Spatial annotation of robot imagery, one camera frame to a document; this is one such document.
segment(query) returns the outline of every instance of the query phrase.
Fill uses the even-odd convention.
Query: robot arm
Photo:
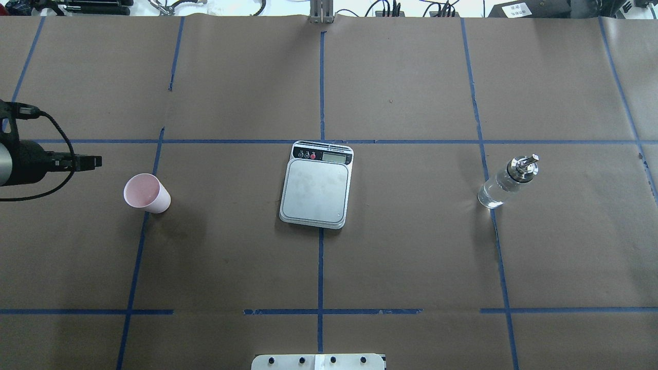
[[[31,140],[20,140],[16,119],[28,120],[46,117],[59,131],[69,151],[60,153],[45,151]],[[98,155],[75,154],[70,140],[48,113],[33,105],[7,103],[0,100],[0,121],[9,121],[10,132],[0,132],[0,186],[33,184],[39,182],[47,172],[69,172],[69,176],[56,188],[24,198],[0,198],[0,201],[20,201],[41,198],[61,189],[78,171],[89,171],[102,165]]]

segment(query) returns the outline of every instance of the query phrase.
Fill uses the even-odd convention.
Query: metal bottle cap
[[[507,173],[517,182],[530,182],[538,173],[539,155],[514,157],[507,164]]]

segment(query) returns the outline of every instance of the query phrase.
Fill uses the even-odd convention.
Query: gray tabletop
[[[2,205],[0,368],[319,352],[658,367],[658,47],[640,37],[658,23],[3,17],[0,32],[0,98],[103,156]],[[48,122],[19,125],[64,150]],[[279,220],[296,140],[353,148],[341,230]],[[530,153],[538,177],[483,208],[485,178]],[[165,213],[124,203],[140,172],[172,195]]]

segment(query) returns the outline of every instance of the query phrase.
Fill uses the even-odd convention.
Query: metal bracket
[[[334,23],[334,0],[311,0],[311,23]]]

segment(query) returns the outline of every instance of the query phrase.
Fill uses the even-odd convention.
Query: weighing plate
[[[295,142],[281,196],[281,220],[317,227],[343,227],[353,158],[350,147]]]

